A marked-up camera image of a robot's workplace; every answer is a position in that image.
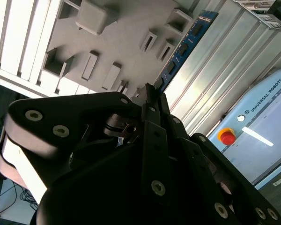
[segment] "sticker label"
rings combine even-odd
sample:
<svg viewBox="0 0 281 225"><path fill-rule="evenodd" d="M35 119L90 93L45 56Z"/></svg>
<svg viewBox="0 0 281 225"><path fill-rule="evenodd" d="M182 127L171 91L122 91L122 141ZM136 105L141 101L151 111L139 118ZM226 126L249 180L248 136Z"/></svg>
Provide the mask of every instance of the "sticker label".
<svg viewBox="0 0 281 225"><path fill-rule="evenodd" d="M278 186L279 184L281 184L281 179L279 179L275 183L273 183L274 186Z"/></svg>

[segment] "hex bolt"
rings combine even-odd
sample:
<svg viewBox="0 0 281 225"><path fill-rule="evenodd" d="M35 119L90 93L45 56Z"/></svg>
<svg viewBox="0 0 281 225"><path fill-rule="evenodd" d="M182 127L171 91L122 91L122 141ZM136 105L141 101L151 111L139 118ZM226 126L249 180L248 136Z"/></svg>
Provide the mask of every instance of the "hex bolt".
<svg viewBox="0 0 281 225"><path fill-rule="evenodd" d="M39 111L28 110L25 113L25 117L30 121L36 122L36 121L40 121L43 118L43 115Z"/></svg>
<svg viewBox="0 0 281 225"><path fill-rule="evenodd" d="M225 208L222 204L216 202L216 203L214 204L214 208L215 208L216 212L217 212L222 218L224 218L224 219L227 219L227 218L228 218L228 212L227 212L226 208Z"/></svg>
<svg viewBox="0 0 281 225"><path fill-rule="evenodd" d="M205 142L205 141L206 141L205 137L203 137L203 136L199 136L199 139L200 139L202 142Z"/></svg>
<svg viewBox="0 0 281 225"><path fill-rule="evenodd" d="M128 101L124 98L121 98L121 102L125 103L125 104L128 104Z"/></svg>
<svg viewBox="0 0 281 225"><path fill-rule="evenodd" d="M54 126L52 131L57 137L68 137L70 134L69 129L63 125Z"/></svg>
<svg viewBox="0 0 281 225"><path fill-rule="evenodd" d="M159 180L152 181L151 188L158 196L163 196L165 194L165 186Z"/></svg>
<svg viewBox="0 0 281 225"><path fill-rule="evenodd" d="M173 120L174 120L175 123L180 123L180 120L176 117L174 117Z"/></svg>
<svg viewBox="0 0 281 225"><path fill-rule="evenodd" d="M274 219L274 220L278 220L278 216L277 214L272 210L272 209L267 209L268 214L270 214L270 216Z"/></svg>
<svg viewBox="0 0 281 225"><path fill-rule="evenodd" d="M153 108L153 107L149 107L149 109L151 110L151 111L153 111L153 112L155 112L156 110L155 110L155 108Z"/></svg>
<svg viewBox="0 0 281 225"><path fill-rule="evenodd" d="M258 216L260 216L260 218L266 219L265 213L260 208L256 207L255 210L256 210Z"/></svg>

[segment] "blue circuit board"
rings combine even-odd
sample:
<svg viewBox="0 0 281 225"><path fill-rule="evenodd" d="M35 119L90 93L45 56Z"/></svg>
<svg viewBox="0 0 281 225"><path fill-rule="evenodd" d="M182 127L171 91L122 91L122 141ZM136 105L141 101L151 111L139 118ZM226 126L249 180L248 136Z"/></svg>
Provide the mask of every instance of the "blue circuit board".
<svg viewBox="0 0 281 225"><path fill-rule="evenodd" d="M154 84L159 94L167 88L217 16L218 13L211 11L203 10L200 13L159 74Z"/></svg>

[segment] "universal robots logo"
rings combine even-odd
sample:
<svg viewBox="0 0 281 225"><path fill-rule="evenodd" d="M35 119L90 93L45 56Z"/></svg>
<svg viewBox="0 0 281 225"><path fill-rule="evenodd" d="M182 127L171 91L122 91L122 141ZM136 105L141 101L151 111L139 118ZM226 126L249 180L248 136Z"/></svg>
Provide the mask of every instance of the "universal robots logo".
<svg viewBox="0 0 281 225"><path fill-rule="evenodd" d="M244 113L246 115L248 115L250 112L254 112L255 110L257 110L261 105L262 105L262 102L264 102L266 100L267 97L269 97L270 93L272 93L273 90L276 89L276 87L278 87L281 83L281 79L279 79L272 87L270 90L268 90L268 93L264 94L264 96L254 105L254 107L250 110L246 110Z"/></svg>

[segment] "red button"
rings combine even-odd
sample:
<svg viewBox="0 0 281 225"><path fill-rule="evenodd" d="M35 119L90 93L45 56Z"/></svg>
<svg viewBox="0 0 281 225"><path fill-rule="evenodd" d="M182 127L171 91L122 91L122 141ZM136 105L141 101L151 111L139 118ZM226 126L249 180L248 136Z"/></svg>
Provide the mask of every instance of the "red button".
<svg viewBox="0 0 281 225"><path fill-rule="evenodd" d="M221 135L221 141L225 145L232 145L235 142L236 138L233 133L225 132Z"/></svg>

